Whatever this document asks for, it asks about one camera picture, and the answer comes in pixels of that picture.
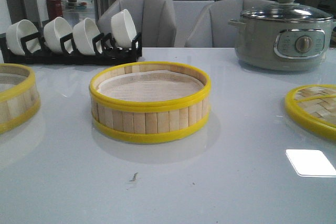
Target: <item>white table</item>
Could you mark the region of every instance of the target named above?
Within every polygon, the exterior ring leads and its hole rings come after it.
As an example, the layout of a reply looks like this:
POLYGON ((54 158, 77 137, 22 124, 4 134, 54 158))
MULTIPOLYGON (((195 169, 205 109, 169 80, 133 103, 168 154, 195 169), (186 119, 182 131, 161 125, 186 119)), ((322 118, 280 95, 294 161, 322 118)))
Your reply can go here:
POLYGON ((336 142, 283 107, 295 87, 336 84, 336 50, 301 73, 250 67, 230 48, 144 48, 141 60, 206 71, 208 123, 175 142, 118 142, 91 122, 88 85, 105 67, 32 66, 41 108, 0 135, 0 223, 335 223, 336 177, 299 176, 286 150, 336 167, 336 142))

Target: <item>yellow plastic rim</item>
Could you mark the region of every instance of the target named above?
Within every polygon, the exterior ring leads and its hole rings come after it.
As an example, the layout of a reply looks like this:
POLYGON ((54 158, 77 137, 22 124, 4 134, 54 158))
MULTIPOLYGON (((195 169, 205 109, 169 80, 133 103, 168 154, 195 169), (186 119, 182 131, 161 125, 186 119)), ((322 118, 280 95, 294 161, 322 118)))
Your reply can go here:
MULTIPOLYGON (((19 64, 13 64, 13 63, 2 63, 0 64, 0 72, 1 73, 11 73, 9 71, 6 71, 6 68, 18 68, 19 70, 26 70, 28 75, 25 80, 20 82, 18 85, 15 85, 14 87, 7 89, 5 91, 0 92, 0 102, 8 101, 18 95, 21 95, 25 93, 28 89, 30 89, 33 85, 35 85, 35 74, 32 68, 19 65, 19 64)), ((9 131, 20 124, 26 122, 29 118, 31 118, 33 115, 36 114, 38 109, 40 108, 40 98, 38 98, 33 106, 31 106, 27 111, 25 111, 23 114, 17 116, 16 118, 9 120, 8 122, 1 123, 0 124, 0 133, 9 131)))
POLYGON ((207 73, 204 71, 195 68, 193 66, 182 64, 182 63, 176 63, 176 62, 166 62, 166 61, 146 61, 146 62, 134 62, 134 63, 128 63, 123 65, 118 65, 112 68, 108 68, 99 74, 95 75, 91 82, 90 82, 90 93, 91 97, 99 104, 104 105, 106 107, 120 110, 120 111, 127 111, 127 112, 164 112, 164 111, 170 111, 170 110, 178 110, 181 108, 185 108, 188 106, 191 106, 193 104, 196 104, 200 101, 202 101, 204 98, 206 98, 211 90, 211 81, 207 73), (168 100, 168 101, 162 101, 162 102, 130 102, 130 101, 123 101, 119 99, 114 99, 107 97, 101 93, 99 93, 93 86, 95 81, 106 72, 114 71, 119 68, 125 68, 127 66, 134 66, 134 65, 174 65, 174 66, 180 66, 185 68, 193 69, 194 71, 200 73, 206 78, 206 84, 204 87, 199 90, 198 92, 188 95, 186 97, 182 97, 179 99, 174 100, 168 100))
POLYGON ((126 133, 122 131, 116 131, 111 128, 106 127, 105 125, 99 123, 96 119, 93 118, 94 125, 105 135, 117 138, 119 140, 124 140, 132 143, 143 143, 143 144, 158 144, 169 142, 173 140, 178 140, 193 134, 194 132, 201 129, 209 118, 209 112, 197 123, 178 131, 158 133, 158 134, 134 134, 126 133))
POLYGON ((6 122, 0 124, 0 133, 4 133, 6 131, 10 131, 14 129, 15 127, 18 127, 20 124, 23 124, 28 119, 30 119, 33 115, 36 114, 38 109, 41 106, 40 99, 37 99, 35 104, 31 106, 25 113, 19 115, 18 117, 6 122))
POLYGON ((298 88, 292 89, 288 92, 285 97, 285 109, 288 115, 300 124, 302 127, 308 129, 311 132, 314 132, 323 137, 336 140, 336 125, 330 122, 324 121, 322 119, 316 118, 302 109, 298 103, 302 101, 309 101, 318 98, 335 98, 336 95, 324 95, 322 97, 309 97, 307 99, 295 100, 295 95, 298 91, 306 89, 309 87, 325 87, 325 88, 334 88, 335 85, 330 84, 315 84, 315 85, 306 85, 300 86, 298 88))

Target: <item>gray cooking pot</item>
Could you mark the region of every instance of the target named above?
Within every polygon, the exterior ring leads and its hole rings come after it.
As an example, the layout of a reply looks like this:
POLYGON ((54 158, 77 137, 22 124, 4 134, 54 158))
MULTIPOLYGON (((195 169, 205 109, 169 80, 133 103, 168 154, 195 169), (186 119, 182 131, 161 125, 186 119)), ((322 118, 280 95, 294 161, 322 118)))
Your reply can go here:
POLYGON ((238 28, 235 51, 240 60, 288 71, 307 70, 325 60, 336 26, 333 16, 294 1, 254 7, 228 22, 238 28))

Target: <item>white ceramic bowl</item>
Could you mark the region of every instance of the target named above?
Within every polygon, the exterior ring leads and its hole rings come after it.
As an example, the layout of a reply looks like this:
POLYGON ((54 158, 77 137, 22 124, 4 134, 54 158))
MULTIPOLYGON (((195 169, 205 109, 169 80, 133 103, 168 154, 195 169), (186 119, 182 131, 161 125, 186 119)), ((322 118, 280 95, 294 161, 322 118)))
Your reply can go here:
POLYGON ((132 47, 132 40, 137 35, 137 31, 133 18, 127 9, 112 16, 111 28, 118 46, 122 48, 132 47))
MULTIPOLYGON (((6 31, 6 41, 8 48, 16 55, 25 55, 21 45, 21 38, 38 32, 36 26, 29 20, 22 19, 10 25, 6 31)), ((27 42, 27 49, 35 52, 41 49, 38 39, 27 42)))
MULTIPOLYGON (((71 33, 71 26, 62 17, 55 18, 44 27, 44 38, 46 40, 46 44, 48 48, 56 54, 63 53, 59 39, 71 33)), ((70 40, 66 41, 64 46, 69 53, 73 51, 70 40)))
MULTIPOLYGON (((73 27, 73 39, 77 49, 83 55, 95 55, 92 39, 100 34, 96 23, 91 18, 86 18, 73 27)), ((102 52, 101 43, 97 43, 97 50, 102 52)))

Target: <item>bowl rack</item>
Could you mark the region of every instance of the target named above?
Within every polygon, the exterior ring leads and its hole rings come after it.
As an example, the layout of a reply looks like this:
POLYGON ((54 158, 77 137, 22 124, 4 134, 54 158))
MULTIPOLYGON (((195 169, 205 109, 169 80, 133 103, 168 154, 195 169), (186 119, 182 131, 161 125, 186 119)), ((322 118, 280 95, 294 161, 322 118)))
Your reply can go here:
POLYGON ((138 33, 132 41, 132 48, 122 49, 115 45, 116 40, 111 33, 104 35, 100 33, 92 39, 92 45, 95 55, 83 55, 79 52, 74 42, 72 33, 60 38, 60 45, 63 54, 52 52, 46 45, 45 39, 40 32, 22 37, 22 49, 25 55, 16 55, 7 47, 6 34, 0 34, 0 49, 2 51, 5 63, 23 63, 23 64, 59 64, 59 65, 120 65, 124 63, 137 62, 142 56, 142 35, 138 33), (38 39, 41 49, 30 52, 27 49, 27 42, 33 39, 38 39), (73 48, 72 52, 65 49, 65 42, 71 41, 73 48), (101 43, 102 52, 97 49, 97 43, 101 43))

